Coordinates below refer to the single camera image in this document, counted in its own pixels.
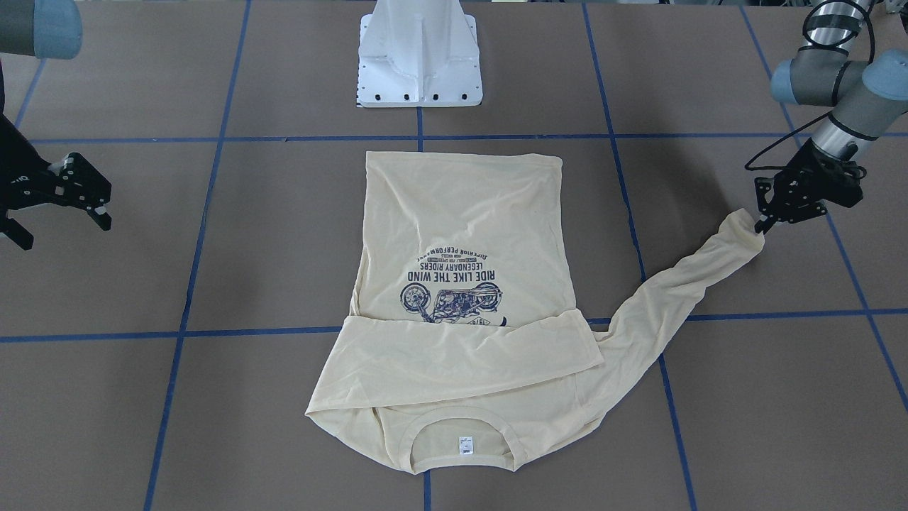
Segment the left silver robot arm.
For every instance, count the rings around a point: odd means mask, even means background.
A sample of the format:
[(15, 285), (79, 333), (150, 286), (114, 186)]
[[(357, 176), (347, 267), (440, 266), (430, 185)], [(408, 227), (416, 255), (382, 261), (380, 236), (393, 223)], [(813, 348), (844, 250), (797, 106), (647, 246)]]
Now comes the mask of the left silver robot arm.
[(756, 233), (824, 216), (828, 202), (853, 207), (863, 199), (866, 170), (858, 160), (907, 104), (904, 50), (850, 59), (859, 33), (873, 31), (872, 9), (872, 1), (820, 2), (804, 20), (797, 55), (775, 69), (776, 101), (829, 111), (808, 123), (813, 133), (787, 164), (775, 166), (774, 177), (755, 179)]

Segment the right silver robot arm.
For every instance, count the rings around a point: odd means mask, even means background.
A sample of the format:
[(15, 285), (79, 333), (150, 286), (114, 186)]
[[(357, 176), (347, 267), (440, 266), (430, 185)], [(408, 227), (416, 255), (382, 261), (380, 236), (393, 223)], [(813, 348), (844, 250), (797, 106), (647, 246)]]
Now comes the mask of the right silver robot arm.
[[(82, 19), (74, 1), (2, 2), (1, 51), (38, 59), (70, 60), (82, 47)], [(6, 116), (1, 117), (1, 233), (23, 250), (35, 237), (9, 211), (57, 204), (80, 209), (101, 230), (111, 229), (106, 212), (111, 183), (83, 155), (58, 164), (42, 158)]]

